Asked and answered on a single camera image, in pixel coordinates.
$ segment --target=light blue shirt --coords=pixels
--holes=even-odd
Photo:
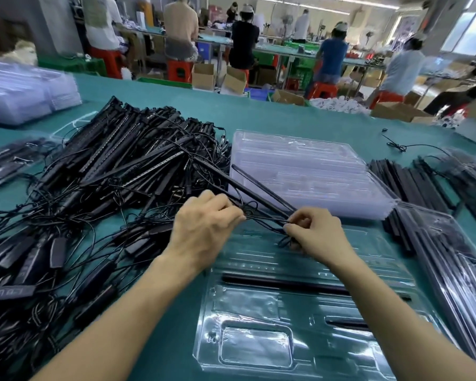
[[[379,90],[397,93],[402,96],[407,95],[414,86],[424,61],[425,55],[421,51],[400,52],[388,64],[386,79]]]

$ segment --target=forearm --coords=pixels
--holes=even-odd
[[[476,362],[421,319],[361,259],[330,269],[349,290],[399,381],[476,380]]]
[[[194,276],[160,255],[127,293],[32,381],[126,380],[165,310]]]

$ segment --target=white cap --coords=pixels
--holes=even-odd
[[[252,7],[252,5],[243,4],[243,6],[241,7],[241,11],[245,13],[254,13],[254,8]]]
[[[341,32],[347,32],[347,23],[340,22],[337,25],[335,25],[335,29]]]
[[[427,35],[425,35],[425,33],[422,33],[422,32],[416,32],[415,34],[413,34],[411,38],[415,38],[419,41],[425,41],[427,38]]]

